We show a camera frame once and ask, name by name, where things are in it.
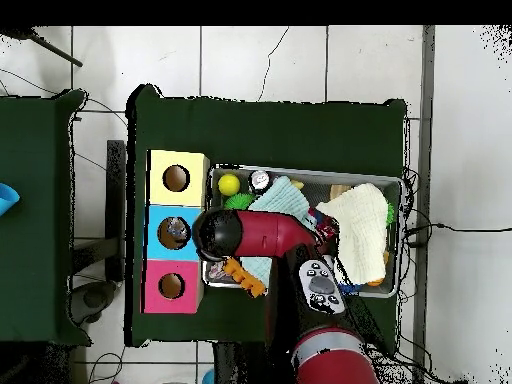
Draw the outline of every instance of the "shape sorter box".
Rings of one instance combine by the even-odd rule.
[[[146,172],[149,179],[146,181],[149,187],[145,187],[148,222],[145,223],[147,243],[144,243],[143,252],[142,313],[197,312],[203,295],[203,282],[201,262],[190,231],[205,206],[208,171],[209,161],[200,153],[148,152]],[[178,183],[178,180],[173,180],[176,175],[185,178]],[[185,242],[171,242],[170,247],[168,232],[174,224],[168,223],[174,222],[172,219],[180,221],[180,228],[186,229],[187,237]],[[164,296],[162,290],[162,281],[169,275],[177,276],[181,281],[180,293],[173,298]]]

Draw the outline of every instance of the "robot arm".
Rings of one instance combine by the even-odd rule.
[[[333,271],[297,219],[210,209],[194,223],[192,238],[207,260],[273,258],[266,342],[271,357],[289,357],[296,384],[379,384],[361,340],[342,328],[345,305]]]

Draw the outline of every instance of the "toy box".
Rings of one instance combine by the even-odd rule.
[[[148,151],[142,313],[197,312],[203,282],[191,228],[205,207],[208,170],[201,153]]]

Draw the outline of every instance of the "yellow ball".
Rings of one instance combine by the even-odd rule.
[[[219,179],[219,191],[224,196],[233,196],[240,190],[240,180],[233,174],[224,174]]]

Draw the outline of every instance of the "orange toy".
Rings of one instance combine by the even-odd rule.
[[[228,258],[222,269],[226,274],[231,275],[233,280],[240,283],[242,288],[250,290],[252,297],[265,293],[265,285],[243,269],[236,259]]]

